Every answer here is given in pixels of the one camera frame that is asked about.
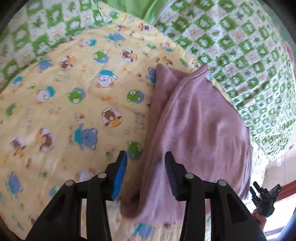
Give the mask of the person's right hand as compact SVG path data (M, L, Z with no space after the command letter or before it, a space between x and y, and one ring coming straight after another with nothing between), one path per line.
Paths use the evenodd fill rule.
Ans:
M258 209L255 209L251 215L257 221L260 229L262 231L264 231L264 227L265 227L265 224L266 224L266 218L262 214L259 214Z

